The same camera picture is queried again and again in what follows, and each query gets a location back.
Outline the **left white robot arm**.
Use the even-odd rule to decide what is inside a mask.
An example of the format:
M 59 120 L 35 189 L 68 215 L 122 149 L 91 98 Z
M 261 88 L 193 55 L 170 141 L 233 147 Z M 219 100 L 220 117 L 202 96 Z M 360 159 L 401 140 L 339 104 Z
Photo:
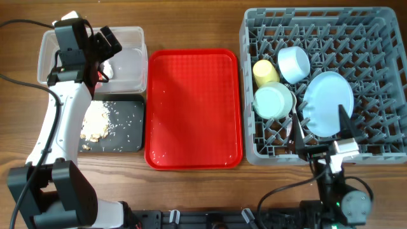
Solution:
M 48 108 L 38 141 L 24 166 L 12 168 L 8 188 L 15 200 L 10 220 L 28 228 L 141 228 L 126 202 L 97 197 L 78 169 L 81 125 L 97 83 L 108 82 L 100 65 L 122 47 L 108 27 L 94 32 L 81 17 L 59 20 L 59 49 L 44 86 Z

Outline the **black plastic waste tray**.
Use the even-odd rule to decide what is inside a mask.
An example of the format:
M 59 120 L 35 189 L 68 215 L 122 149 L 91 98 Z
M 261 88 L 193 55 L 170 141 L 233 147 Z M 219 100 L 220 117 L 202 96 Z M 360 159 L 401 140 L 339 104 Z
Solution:
M 144 146 L 144 115 L 146 103 L 139 94 L 97 95 L 93 101 L 107 102 L 111 126 L 105 139 L 90 142 L 91 150 L 83 150 L 79 137 L 79 152 L 124 153 L 137 152 Z

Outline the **yellow plastic cup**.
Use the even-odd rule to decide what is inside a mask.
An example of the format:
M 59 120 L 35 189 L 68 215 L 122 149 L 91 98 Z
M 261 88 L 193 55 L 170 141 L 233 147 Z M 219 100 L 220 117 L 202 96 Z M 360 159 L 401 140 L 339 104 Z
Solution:
M 258 87 L 261 87 L 265 83 L 271 81 L 274 82 L 280 81 L 280 77 L 276 68 L 274 68 L 274 66 L 269 60 L 257 61 L 252 68 L 252 72 Z

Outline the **leftover rice and food scraps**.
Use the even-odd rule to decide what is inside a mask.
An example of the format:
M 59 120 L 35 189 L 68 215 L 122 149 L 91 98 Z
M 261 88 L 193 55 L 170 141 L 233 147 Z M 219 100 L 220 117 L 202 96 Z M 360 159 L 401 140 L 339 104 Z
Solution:
M 81 145 L 83 150 L 91 150 L 90 142 L 97 143 L 105 139 L 109 134 L 111 121 L 109 119 L 109 108 L 107 102 L 92 101 L 83 119 L 80 139 L 85 143 Z

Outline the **light blue round plate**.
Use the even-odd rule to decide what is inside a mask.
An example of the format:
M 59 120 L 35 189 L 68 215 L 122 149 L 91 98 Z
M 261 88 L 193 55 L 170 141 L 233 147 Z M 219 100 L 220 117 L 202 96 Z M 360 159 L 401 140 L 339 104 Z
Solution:
M 332 71 L 320 73 L 308 85 L 302 113 L 309 119 L 307 128 L 318 137 L 331 137 L 340 131 L 339 106 L 349 116 L 354 110 L 354 95 L 348 81 Z

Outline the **mint green bowl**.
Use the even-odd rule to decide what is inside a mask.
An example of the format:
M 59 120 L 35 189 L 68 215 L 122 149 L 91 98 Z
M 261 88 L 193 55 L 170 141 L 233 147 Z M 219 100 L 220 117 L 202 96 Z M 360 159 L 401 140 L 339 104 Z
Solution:
M 279 120 L 287 116 L 293 105 L 290 90 L 282 83 L 270 81 L 254 94 L 254 110 L 263 119 Z

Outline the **white tissue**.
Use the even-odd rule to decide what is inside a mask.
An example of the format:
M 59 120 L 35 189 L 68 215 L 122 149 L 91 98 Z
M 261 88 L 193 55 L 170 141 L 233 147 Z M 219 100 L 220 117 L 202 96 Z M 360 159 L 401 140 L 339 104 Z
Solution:
M 106 61 L 104 61 L 104 62 L 101 64 L 101 69 L 102 69 L 102 72 L 103 72 L 109 79 L 112 79 L 112 78 L 113 78 L 114 72 L 113 72 L 113 68 L 112 68 L 112 65 L 111 65 L 111 63 L 110 63 L 109 60 L 106 60 Z

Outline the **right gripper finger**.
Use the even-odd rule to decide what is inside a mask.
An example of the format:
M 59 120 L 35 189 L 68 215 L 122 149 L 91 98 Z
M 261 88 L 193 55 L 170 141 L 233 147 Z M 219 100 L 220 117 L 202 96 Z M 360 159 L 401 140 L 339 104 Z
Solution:
M 340 122 L 340 131 L 339 131 L 340 139 L 354 138 L 355 140 L 360 140 L 361 131 L 350 119 L 342 104 L 338 106 L 338 116 Z
M 291 131 L 289 134 L 289 140 L 287 142 L 288 149 L 292 154 L 296 154 L 298 156 L 306 156 L 307 153 L 303 140 L 303 131 L 298 119 L 298 115 L 296 113 L 293 113 L 292 115 L 291 124 Z

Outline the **clear plastic waste bin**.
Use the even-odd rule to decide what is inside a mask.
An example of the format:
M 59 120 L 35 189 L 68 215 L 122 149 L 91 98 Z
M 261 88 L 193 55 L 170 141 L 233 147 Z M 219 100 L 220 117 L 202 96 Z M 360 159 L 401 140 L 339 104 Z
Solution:
M 96 94 L 140 94 L 146 90 L 148 75 L 148 53 L 141 27 L 112 27 L 111 31 L 122 46 L 122 51 L 107 62 L 113 70 L 113 77 L 107 83 L 98 83 Z M 39 50 L 37 79 L 46 84 L 59 49 L 53 30 L 43 34 Z

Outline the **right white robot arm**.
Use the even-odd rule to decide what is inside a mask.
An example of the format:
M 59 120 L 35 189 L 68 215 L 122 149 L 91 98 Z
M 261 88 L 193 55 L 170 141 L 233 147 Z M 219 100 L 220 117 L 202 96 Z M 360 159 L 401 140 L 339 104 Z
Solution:
M 365 192 L 347 184 L 348 177 L 345 176 L 342 163 L 360 154 L 358 142 L 362 138 L 362 132 L 348 117 L 342 105 L 338 106 L 338 115 L 338 138 L 306 146 L 298 115 L 293 113 L 288 146 L 313 167 L 322 202 L 321 221 L 332 225 L 361 226 L 366 224 L 371 213 L 373 191 L 359 178 L 357 180 L 365 186 Z

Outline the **cream plastic spoon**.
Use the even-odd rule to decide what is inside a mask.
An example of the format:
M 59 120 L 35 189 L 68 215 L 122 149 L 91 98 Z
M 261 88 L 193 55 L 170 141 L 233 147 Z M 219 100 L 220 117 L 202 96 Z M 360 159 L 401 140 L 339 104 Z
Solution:
M 296 115 L 297 114 L 297 112 L 296 112 L 297 98 L 296 98 L 294 92 L 292 92 L 292 91 L 291 91 L 291 96 L 292 96 L 292 100 L 293 100 L 292 108 L 291 108 L 292 115 Z M 291 135 L 292 129 L 293 129 L 293 121 L 291 121 L 291 123 L 287 126 L 287 134 L 286 135 L 288 137 Z

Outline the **red snack wrapper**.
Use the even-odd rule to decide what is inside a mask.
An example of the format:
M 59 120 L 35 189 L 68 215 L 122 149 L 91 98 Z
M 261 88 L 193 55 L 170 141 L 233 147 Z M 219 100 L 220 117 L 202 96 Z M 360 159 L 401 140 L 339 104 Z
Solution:
M 99 77 L 99 83 L 107 83 L 109 81 L 109 78 L 103 72 L 98 71 L 97 74 Z

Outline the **small light blue bowl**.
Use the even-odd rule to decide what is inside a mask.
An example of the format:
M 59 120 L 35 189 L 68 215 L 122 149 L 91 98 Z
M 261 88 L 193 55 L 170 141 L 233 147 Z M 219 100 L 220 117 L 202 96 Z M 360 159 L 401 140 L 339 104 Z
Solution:
M 282 77 L 290 84 L 296 84 L 310 73 L 307 53 L 299 46 L 283 48 L 278 52 L 277 63 Z

